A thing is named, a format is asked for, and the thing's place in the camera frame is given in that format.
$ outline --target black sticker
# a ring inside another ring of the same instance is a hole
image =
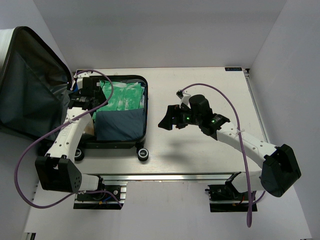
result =
[[[227,72],[230,72],[230,71],[242,71],[242,68],[241,67],[225,67],[224,68]]]

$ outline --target white table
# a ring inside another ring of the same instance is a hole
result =
[[[241,128],[263,139],[243,72],[215,68],[105,69],[108,75],[141,75],[149,85],[148,125],[145,147],[149,160],[141,163],[135,149],[87,150],[77,164],[89,174],[203,174],[244,170],[241,153],[205,136],[198,127],[166,131],[158,128],[167,105],[179,103],[176,92],[192,83],[211,84],[224,92],[238,111]],[[193,87],[192,95],[203,94],[215,113],[235,122],[228,103],[205,87]],[[259,170],[249,160],[251,171]],[[73,209],[71,197],[49,209],[31,208],[25,232],[35,240],[106,239],[304,239],[310,232],[294,188],[281,198],[271,195],[258,204],[251,228],[246,213],[210,213],[205,182],[129,182],[122,210]],[[65,196],[38,187],[34,202],[44,205]]]

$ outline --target folded green cloth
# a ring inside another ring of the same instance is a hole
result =
[[[111,93],[111,85],[109,82],[100,82],[102,91],[105,97],[109,97]],[[124,111],[143,108],[141,102],[145,88],[141,83],[123,83],[113,82],[113,95],[110,98],[108,105],[103,106],[97,110],[100,111]]]

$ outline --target black suitcase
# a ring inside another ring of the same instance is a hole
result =
[[[143,134],[131,140],[81,139],[76,160],[83,149],[129,149],[136,147],[141,161],[148,159],[144,148],[148,115],[148,83],[142,76],[108,76],[112,82],[135,83],[144,87]],[[102,76],[90,78],[102,79]],[[69,103],[72,75],[52,49],[29,27],[13,30],[3,65],[0,59],[0,131],[28,139],[38,139],[62,124]],[[43,155],[58,132],[41,142]]]

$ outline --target wall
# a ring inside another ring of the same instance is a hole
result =
[[[302,177],[294,185],[314,239],[320,239],[320,1],[288,0],[250,70],[272,142],[290,145]]]
[[[251,67],[286,0],[34,0],[72,71]]]
[[[64,61],[54,38],[32,0],[2,0],[0,7],[0,29],[28,26]],[[0,233],[1,239],[21,238],[29,213],[29,206],[20,198],[14,185],[14,168],[20,154],[31,143],[0,133]],[[35,170],[35,150],[23,159],[19,171],[22,191],[31,199],[38,177]]]

